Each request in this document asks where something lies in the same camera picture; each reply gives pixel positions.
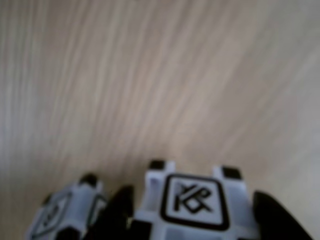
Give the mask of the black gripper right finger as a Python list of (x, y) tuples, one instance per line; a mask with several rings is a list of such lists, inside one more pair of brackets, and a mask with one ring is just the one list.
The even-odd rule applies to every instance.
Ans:
[(272, 195), (255, 191), (253, 213), (262, 240), (311, 240), (313, 237)]

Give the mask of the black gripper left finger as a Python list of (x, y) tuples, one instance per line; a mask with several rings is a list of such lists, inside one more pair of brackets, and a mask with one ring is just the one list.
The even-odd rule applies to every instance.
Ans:
[(123, 240), (128, 219), (134, 213), (134, 187), (122, 186), (110, 199), (96, 222), (89, 228), (87, 240)]

